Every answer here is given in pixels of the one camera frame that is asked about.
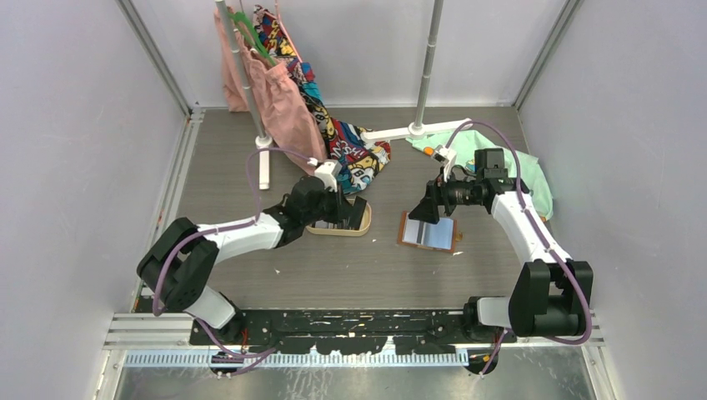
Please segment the brown leather card holder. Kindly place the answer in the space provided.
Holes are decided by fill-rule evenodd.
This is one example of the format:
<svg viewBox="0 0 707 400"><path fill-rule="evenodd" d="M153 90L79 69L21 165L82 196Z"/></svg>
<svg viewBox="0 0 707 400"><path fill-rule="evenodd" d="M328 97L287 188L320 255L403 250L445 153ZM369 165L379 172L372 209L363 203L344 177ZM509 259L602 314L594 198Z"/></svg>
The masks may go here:
<svg viewBox="0 0 707 400"><path fill-rule="evenodd" d="M454 253L460 240L457 221L442 217L436 224L409 218L403 212L399 227L398 244L425 250Z"/></svg>

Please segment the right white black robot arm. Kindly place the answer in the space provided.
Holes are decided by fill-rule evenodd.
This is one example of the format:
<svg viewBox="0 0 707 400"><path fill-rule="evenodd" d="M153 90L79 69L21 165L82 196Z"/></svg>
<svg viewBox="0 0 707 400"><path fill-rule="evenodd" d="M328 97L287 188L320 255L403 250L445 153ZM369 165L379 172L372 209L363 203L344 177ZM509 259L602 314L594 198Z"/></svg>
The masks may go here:
<svg viewBox="0 0 707 400"><path fill-rule="evenodd" d="M519 337L548 338L579 345L589 340L589 300L594 281L591 266L574 260L552 238L536 212L520 177L510 177L504 150L475 152L475 169L464 179L454 175L456 152L440 145L424 153L440 162L439 175L427 182L425 194L409 213L422 223L438 223L458 206L479 205L504 230L520 261L514 290L508 297L478 297L469 304L465 336L481 343L495 328Z"/></svg>

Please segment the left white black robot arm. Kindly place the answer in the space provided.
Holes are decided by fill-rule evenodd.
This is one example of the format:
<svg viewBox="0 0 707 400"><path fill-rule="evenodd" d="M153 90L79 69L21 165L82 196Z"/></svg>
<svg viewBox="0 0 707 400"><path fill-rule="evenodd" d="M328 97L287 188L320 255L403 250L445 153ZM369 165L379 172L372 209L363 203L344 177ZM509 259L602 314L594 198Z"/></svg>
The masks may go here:
<svg viewBox="0 0 707 400"><path fill-rule="evenodd" d="M349 201L321 179L303 177L279 203L251 218L216 225L175 219L138 263L137 275L153 291L156 313L188 313L209 326L221 343L235 343L243 321L236 306L208 286L213 267L245 253L286 246L317 222L357 228L367 206L362 197Z"/></svg>

